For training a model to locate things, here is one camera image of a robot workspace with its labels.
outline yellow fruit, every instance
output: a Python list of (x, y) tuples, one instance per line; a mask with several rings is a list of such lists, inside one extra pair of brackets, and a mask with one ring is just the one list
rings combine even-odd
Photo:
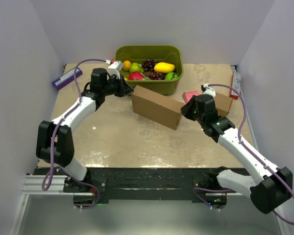
[(165, 62), (160, 62), (153, 68), (156, 72), (169, 73), (174, 71), (175, 66)]
[(130, 66), (131, 66), (131, 62), (129, 62), (128, 60), (125, 60), (123, 62), (123, 70), (124, 71), (128, 71)]

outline brown box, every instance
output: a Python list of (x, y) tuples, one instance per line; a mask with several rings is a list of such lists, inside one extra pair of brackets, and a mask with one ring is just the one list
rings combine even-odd
[(132, 93), (134, 112), (176, 130), (181, 118), (182, 102), (136, 86)]
[(233, 99), (231, 97), (216, 93), (215, 104), (220, 116), (226, 117), (229, 114), (232, 100)]

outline table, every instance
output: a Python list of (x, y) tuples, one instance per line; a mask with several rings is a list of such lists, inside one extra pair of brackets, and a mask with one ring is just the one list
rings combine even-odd
[[(67, 64), (65, 71), (76, 64)], [(82, 64), (80, 88), (90, 81), (94, 68), (106, 64)], [(184, 75), (170, 97), (183, 102), (183, 92), (200, 90), (204, 83), (230, 85), (232, 71), (224, 64), (184, 64)], [(228, 95), (227, 88), (215, 87)], [(60, 116), (78, 98), (72, 82), (58, 93), (52, 119)], [(243, 119), (239, 100), (234, 100), (227, 116), (237, 127)], [(247, 123), (243, 136), (251, 142)], [(131, 97), (108, 96), (105, 103), (88, 116), (73, 134), (75, 157), (86, 167), (242, 167), (223, 147), (207, 137), (197, 122), (182, 117), (176, 131), (133, 112)], [(38, 167), (49, 164), (39, 161)]]

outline green pear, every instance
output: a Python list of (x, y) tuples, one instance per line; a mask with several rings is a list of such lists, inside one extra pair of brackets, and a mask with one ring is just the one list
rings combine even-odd
[(129, 67), (129, 72), (144, 72), (144, 70), (139, 66), (137, 63), (132, 63), (131, 66)]

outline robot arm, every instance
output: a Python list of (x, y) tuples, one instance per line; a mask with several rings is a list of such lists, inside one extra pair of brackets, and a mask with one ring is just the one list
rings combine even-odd
[(269, 213), (292, 196), (267, 169), (270, 167), (292, 188), (293, 175), (286, 167), (280, 169), (261, 155), (251, 144), (242, 137), (245, 145), (266, 163), (263, 166), (259, 161), (242, 146), (238, 139), (238, 129), (226, 117), (218, 116), (215, 107), (213, 88), (208, 84), (202, 86), (203, 94), (193, 96), (192, 99), (182, 107), (182, 115), (187, 119), (196, 120), (204, 133), (211, 137), (216, 143), (226, 148), (246, 168), (250, 176), (243, 176), (222, 167), (215, 174), (215, 182), (219, 187), (230, 188), (238, 193), (250, 197), (255, 207), (262, 213)]
[(86, 117), (94, 113), (105, 101), (107, 95), (123, 97), (133, 92), (120, 75), (122, 62), (115, 61), (108, 70), (94, 69), (91, 81), (86, 84), (81, 100), (70, 107), (64, 114), (52, 121), (43, 121), (38, 128), (36, 156), (50, 163), (51, 136), (56, 125), (62, 120), (57, 131), (57, 142), (54, 145), (54, 162), (70, 176), (77, 180), (85, 179), (87, 168), (74, 158), (72, 133)]

